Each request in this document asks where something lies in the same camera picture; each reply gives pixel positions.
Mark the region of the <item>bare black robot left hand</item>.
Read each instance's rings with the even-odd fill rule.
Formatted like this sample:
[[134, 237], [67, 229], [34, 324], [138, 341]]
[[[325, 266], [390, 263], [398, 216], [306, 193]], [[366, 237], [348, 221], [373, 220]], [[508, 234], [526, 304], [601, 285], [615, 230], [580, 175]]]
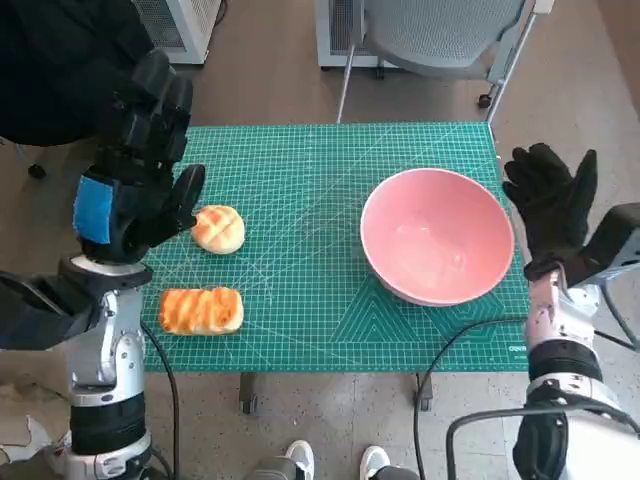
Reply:
[[192, 100], [192, 82], [161, 50], [145, 55], [115, 90], [74, 201], [72, 224], [86, 257], [136, 263], [195, 225], [205, 168], [173, 171], [186, 150]]

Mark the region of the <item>black gloved robot right hand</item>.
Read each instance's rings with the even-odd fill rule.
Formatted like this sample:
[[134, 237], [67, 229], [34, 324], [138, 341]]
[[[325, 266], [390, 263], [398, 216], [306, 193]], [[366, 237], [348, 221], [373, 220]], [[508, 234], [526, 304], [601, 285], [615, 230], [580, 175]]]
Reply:
[[533, 282], [567, 265], [583, 248], [588, 215], [597, 185], [597, 153], [586, 151], [572, 173], [545, 143], [516, 147], [504, 170], [503, 191], [525, 227], [531, 261], [525, 266]]

